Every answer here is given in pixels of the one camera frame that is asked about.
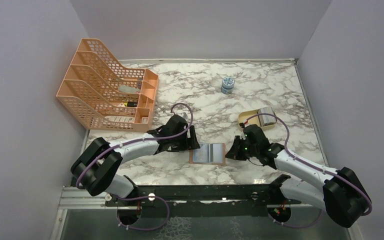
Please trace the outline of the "silver card number side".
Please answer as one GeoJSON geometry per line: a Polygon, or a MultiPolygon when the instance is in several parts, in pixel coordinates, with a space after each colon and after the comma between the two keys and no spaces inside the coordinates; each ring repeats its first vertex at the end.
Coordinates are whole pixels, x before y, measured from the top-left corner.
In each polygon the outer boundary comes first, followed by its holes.
{"type": "Polygon", "coordinates": [[[210,149],[208,144],[203,144],[199,149],[192,151],[193,163],[208,163],[210,160],[210,149]]]}

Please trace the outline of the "tan leather card holder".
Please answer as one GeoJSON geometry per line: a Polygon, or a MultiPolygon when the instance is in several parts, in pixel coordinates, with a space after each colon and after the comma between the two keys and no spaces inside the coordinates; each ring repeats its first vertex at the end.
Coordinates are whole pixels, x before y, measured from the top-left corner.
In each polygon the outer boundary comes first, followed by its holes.
{"type": "Polygon", "coordinates": [[[224,143],[201,143],[200,148],[189,151],[189,163],[225,166],[225,154],[224,143]]]}

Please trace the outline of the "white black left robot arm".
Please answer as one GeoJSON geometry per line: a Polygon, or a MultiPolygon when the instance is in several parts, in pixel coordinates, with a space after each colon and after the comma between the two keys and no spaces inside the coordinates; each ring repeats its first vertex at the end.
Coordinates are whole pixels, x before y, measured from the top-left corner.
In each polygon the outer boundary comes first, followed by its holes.
{"type": "Polygon", "coordinates": [[[126,175],[117,175],[122,164],[162,152],[199,149],[195,127],[174,114],[165,125],[149,130],[140,137],[111,144],[102,137],[94,139],[71,166],[75,185],[91,196],[115,195],[124,205],[137,200],[137,185],[126,175]]]}

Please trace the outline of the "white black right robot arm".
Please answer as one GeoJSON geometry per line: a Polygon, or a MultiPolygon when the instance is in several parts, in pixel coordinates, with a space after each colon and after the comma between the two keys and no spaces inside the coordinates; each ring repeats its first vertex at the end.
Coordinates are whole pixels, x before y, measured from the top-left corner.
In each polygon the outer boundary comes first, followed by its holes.
{"type": "Polygon", "coordinates": [[[291,174],[268,190],[269,199],[276,204],[287,199],[312,205],[341,227],[351,227],[372,209],[372,201],[352,169],[338,170],[301,158],[286,145],[269,142],[255,124],[234,137],[225,157],[237,161],[256,158],[263,166],[291,174]]]}

